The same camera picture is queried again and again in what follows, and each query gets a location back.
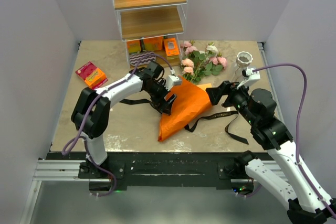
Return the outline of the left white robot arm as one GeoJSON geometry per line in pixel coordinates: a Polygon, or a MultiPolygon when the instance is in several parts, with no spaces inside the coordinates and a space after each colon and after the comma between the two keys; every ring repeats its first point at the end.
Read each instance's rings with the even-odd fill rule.
{"type": "Polygon", "coordinates": [[[79,138],[87,147],[87,159],[92,162],[90,171],[97,178],[108,174],[108,158],[103,133],[109,123],[110,109],[130,95],[145,91],[150,96],[151,106],[159,113],[171,114],[176,94],[167,97],[173,87],[182,84],[182,79],[171,69],[171,74],[161,78],[164,68],[155,61],[146,67],[135,68],[120,80],[97,89],[85,88],[71,115],[77,135],[71,143],[74,147],[79,138]]]}

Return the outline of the pink flower bouquet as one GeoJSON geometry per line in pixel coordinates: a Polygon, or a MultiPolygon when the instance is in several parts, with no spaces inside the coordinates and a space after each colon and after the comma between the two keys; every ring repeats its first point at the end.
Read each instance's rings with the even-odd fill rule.
{"type": "Polygon", "coordinates": [[[197,84],[203,77],[217,76],[227,68],[227,59],[214,42],[209,42],[205,50],[198,50],[195,41],[184,41],[181,48],[183,57],[180,63],[182,77],[197,84]]]}

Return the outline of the orange wrapping paper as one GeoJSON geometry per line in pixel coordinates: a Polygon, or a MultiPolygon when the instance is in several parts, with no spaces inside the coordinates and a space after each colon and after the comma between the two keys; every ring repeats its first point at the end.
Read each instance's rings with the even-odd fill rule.
{"type": "Polygon", "coordinates": [[[193,132],[197,126],[190,123],[212,107],[205,90],[182,78],[182,84],[174,86],[168,96],[176,95],[171,114],[162,114],[158,141],[163,142],[182,129],[193,132]]]}

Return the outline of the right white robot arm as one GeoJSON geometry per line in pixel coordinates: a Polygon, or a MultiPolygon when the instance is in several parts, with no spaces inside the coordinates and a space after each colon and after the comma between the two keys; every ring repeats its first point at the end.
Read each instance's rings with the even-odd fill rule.
{"type": "Polygon", "coordinates": [[[234,173],[239,178],[255,179],[284,206],[292,223],[325,223],[335,210],[335,199],[319,186],[311,173],[302,174],[303,161],[296,160],[296,144],[287,127],[275,117],[277,106],[270,91],[255,89],[252,92],[237,83],[224,81],[220,86],[207,88],[210,102],[217,105],[226,96],[223,107],[233,106],[249,123],[255,141],[274,159],[286,179],[267,168],[250,151],[236,158],[234,173]]]}

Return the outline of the black printed ribbon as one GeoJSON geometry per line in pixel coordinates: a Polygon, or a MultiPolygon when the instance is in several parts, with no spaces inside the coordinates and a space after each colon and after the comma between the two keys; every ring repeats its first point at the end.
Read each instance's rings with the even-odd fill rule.
{"type": "MultiPolygon", "coordinates": [[[[130,99],[123,99],[120,101],[120,103],[123,104],[127,104],[127,105],[138,105],[138,104],[150,104],[152,108],[154,108],[153,102],[148,100],[148,99],[139,99],[139,100],[130,100],[130,99]]],[[[217,119],[217,118],[225,118],[225,117],[229,117],[232,115],[237,115],[233,120],[231,120],[226,126],[225,126],[225,133],[228,134],[232,139],[239,141],[243,144],[248,145],[248,140],[246,138],[240,137],[238,135],[235,135],[233,133],[229,132],[229,126],[231,125],[231,123],[233,123],[237,118],[238,118],[238,112],[237,111],[226,111],[226,112],[220,112],[220,113],[215,113],[209,116],[202,116],[199,119],[196,120],[196,122],[194,123],[194,125],[192,127],[189,127],[189,125],[186,125],[184,127],[185,130],[189,131],[189,132],[194,132],[197,124],[199,122],[199,120],[213,120],[213,119],[217,119]]]]}

